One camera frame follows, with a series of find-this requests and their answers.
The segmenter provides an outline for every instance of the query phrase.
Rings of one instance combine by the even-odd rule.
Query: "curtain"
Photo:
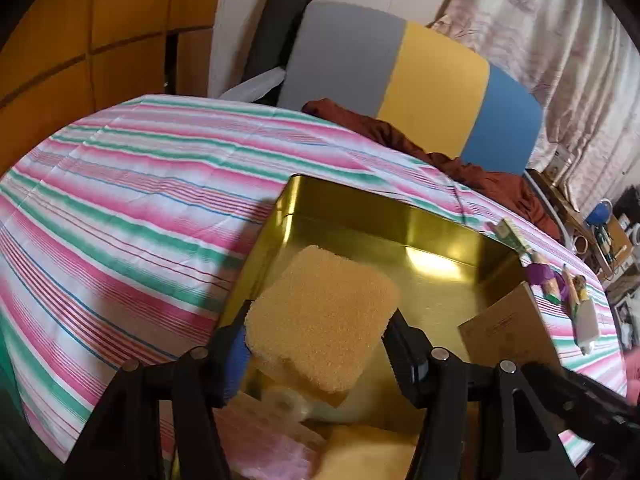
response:
[[[561,189],[586,216],[640,151],[640,54],[603,0],[451,0],[433,25],[521,82],[544,110],[529,159],[572,154]]]

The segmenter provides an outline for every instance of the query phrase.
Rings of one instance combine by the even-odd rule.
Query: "yellow sponge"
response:
[[[398,307],[396,285],[373,267],[309,246],[247,313],[246,342],[267,374],[338,405]]]

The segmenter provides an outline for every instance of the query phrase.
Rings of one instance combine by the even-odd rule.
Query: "reddish brown fabric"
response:
[[[460,158],[451,159],[442,153],[425,153],[420,146],[407,139],[391,124],[346,110],[329,99],[309,101],[302,111],[344,126],[383,146],[413,155],[431,164],[453,180],[505,206],[554,240],[560,241],[558,226],[521,176],[500,171],[485,171],[480,166],[465,164]]]

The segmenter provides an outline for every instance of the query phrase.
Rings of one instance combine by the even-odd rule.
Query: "metal pin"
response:
[[[206,356],[208,356],[209,355],[209,350],[204,348],[204,346],[196,346],[196,348],[192,348],[191,349],[189,354],[194,359],[199,360],[199,359],[204,359]]]
[[[508,374],[513,374],[518,368],[511,361],[500,361],[500,368],[503,372],[507,372]]]
[[[433,350],[431,350],[431,357],[437,359],[438,361],[446,361],[449,359],[449,352],[447,352],[444,348],[436,346]]]
[[[126,372],[132,372],[133,370],[137,370],[140,366],[140,361],[136,358],[127,359],[122,364],[122,369]]]

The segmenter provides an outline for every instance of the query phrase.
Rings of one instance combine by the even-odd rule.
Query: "tablecloth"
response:
[[[557,270],[566,262],[587,276],[602,331],[587,356],[561,308],[534,287],[562,364],[625,393],[600,283],[527,221],[415,158],[302,113],[147,95],[62,128],[0,180],[2,332],[28,421],[60,460],[127,358],[164,362],[207,341],[294,173],[402,200],[488,236],[489,222],[511,218]],[[168,407],[161,412],[168,458],[173,427]],[[574,462],[588,449],[569,432],[561,438]]]

